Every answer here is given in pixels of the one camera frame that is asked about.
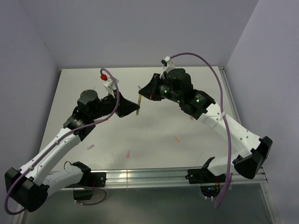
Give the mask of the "yellow highlighter pen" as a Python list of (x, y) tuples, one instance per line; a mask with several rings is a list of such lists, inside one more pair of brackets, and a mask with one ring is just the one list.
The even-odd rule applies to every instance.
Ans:
[(140, 106), (141, 106), (141, 100), (142, 100), (142, 95), (139, 95), (139, 96), (138, 96), (138, 102), (137, 102), (139, 108), (136, 110), (136, 116), (139, 115)]

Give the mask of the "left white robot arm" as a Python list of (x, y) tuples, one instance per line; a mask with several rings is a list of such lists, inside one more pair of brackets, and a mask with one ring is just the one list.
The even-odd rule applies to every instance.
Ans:
[(72, 115), (48, 146), (21, 168), (10, 168), (5, 173), (5, 212), (17, 215), (17, 212), (8, 209), (9, 198), (21, 205), (23, 210), (33, 212), (40, 208), (50, 195), (65, 187), (95, 190), (91, 169), (81, 162), (74, 162), (69, 168), (52, 175), (50, 171), (71, 149), (82, 142), (97, 124), (108, 120), (114, 114), (120, 118), (125, 117), (139, 108), (138, 104), (125, 99), (116, 90), (103, 99), (99, 99), (94, 90), (83, 91)]

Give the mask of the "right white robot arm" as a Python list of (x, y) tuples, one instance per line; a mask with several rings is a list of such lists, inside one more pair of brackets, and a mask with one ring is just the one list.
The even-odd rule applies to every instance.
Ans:
[(184, 69), (173, 69), (164, 73), (163, 78), (155, 73), (139, 94), (152, 101), (168, 99), (178, 103), (184, 113), (231, 141), (235, 154), (212, 157), (203, 165), (202, 176), (207, 182), (214, 181), (227, 171), (236, 171), (247, 179), (253, 179), (268, 157), (273, 141), (250, 132), (223, 112), (211, 96), (194, 89), (191, 77)]

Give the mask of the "aluminium front rail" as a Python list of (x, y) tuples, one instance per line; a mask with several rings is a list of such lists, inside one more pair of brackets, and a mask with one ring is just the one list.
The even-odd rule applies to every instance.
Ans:
[[(190, 185), (185, 179), (189, 169), (200, 168), (152, 168), (152, 169), (126, 169), (126, 170), (92, 170), (90, 172), (105, 172), (106, 189), (130, 189), (130, 188), (159, 188), (159, 187), (184, 187)], [(60, 189), (72, 188), (71, 185), (78, 183), (81, 169), (68, 166), (65, 170), (51, 172), (42, 181), (44, 185), (51, 183)]]

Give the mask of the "aluminium rail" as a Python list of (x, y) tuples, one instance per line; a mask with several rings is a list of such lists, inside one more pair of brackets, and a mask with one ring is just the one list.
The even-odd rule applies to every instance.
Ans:
[[(159, 187), (184, 187), (190, 185), (185, 179), (189, 169), (200, 168), (152, 168), (152, 169), (126, 169), (126, 170), (92, 170), (90, 172), (105, 172), (106, 189), (130, 189), (130, 188), (159, 188)], [(60, 189), (72, 188), (71, 185), (78, 183), (81, 169), (68, 166), (65, 170), (51, 172), (42, 181), (44, 185), (51, 183)]]
[(227, 75), (226, 75), (226, 71), (225, 71), (225, 66), (219, 66), (218, 69), (220, 71), (221, 78), (222, 78), (222, 81), (224, 83), (224, 87), (226, 89), (226, 93), (227, 93), (227, 96), (228, 96), (228, 101), (229, 101), (234, 119), (236, 121), (242, 123), (241, 120), (240, 120), (239, 113), (238, 113), (237, 108), (236, 108), (236, 104), (235, 104), (235, 101), (234, 101), (234, 98), (233, 98), (231, 88), (230, 88), (229, 83), (228, 83), (228, 79), (227, 79)]

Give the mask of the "aluminium right side rail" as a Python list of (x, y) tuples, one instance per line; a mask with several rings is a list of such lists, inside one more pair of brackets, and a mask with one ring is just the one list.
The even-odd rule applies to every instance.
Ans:
[(234, 101), (234, 98), (233, 98), (231, 88), (230, 88), (229, 83), (228, 83), (228, 79), (227, 79), (227, 75), (226, 75), (226, 71), (225, 71), (225, 66), (219, 66), (218, 69), (220, 71), (221, 78), (222, 78), (222, 81), (224, 83), (224, 87), (226, 89), (226, 93), (227, 93), (227, 96), (228, 96), (228, 101), (229, 101), (234, 119), (236, 121), (242, 123), (241, 120), (240, 120), (239, 113), (238, 113), (237, 108), (236, 108), (236, 104), (235, 104), (235, 101)]

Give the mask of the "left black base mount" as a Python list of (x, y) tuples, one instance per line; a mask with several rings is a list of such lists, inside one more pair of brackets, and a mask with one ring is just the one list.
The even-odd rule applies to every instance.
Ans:
[[(107, 197), (107, 192), (102, 189), (106, 183), (105, 172), (90, 172), (83, 174), (80, 182), (71, 185), (72, 188), (83, 188), (82, 190), (73, 190), (73, 198), (75, 203), (85, 206), (97, 205), (103, 202)], [(85, 203), (86, 200), (91, 200), (93, 196), (102, 196), (100, 201), (93, 203)]]

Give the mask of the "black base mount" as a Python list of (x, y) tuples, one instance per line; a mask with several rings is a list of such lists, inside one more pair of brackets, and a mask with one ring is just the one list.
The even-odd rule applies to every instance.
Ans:
[[(85, 206), (97, 205), (103, 202), (107, 197), (107, 192), (102, 189), (106, 183), (105, 172), (90, 172), (83, 174), (80, 182), (71, 185), (72, 188), (83, 188), (82, 190), (73, 190), (73, 198), (75, 203)], [(93, 196), (102, 196), (100, 201), (93, 203), (85, 203), (86, 200), (91, 200)]]
[(185, 179), (190, 184), (200, 184), (201, 193), (206, 197), (216, 197), (220, 193), (220, 183), (225, 181), (225, 175), (215, 176), (207, 168), (189, 169)]

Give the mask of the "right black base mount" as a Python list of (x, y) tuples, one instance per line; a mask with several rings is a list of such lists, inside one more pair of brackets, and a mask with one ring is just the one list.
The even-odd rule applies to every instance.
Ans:
[(215, 176), (207, 168), (189, 169), (185, 179), (190, 184), (200, 184), (201, 193), (206, 197), (216, 197), (220, 193), (220, 183), (225, 181), (225, 175)]

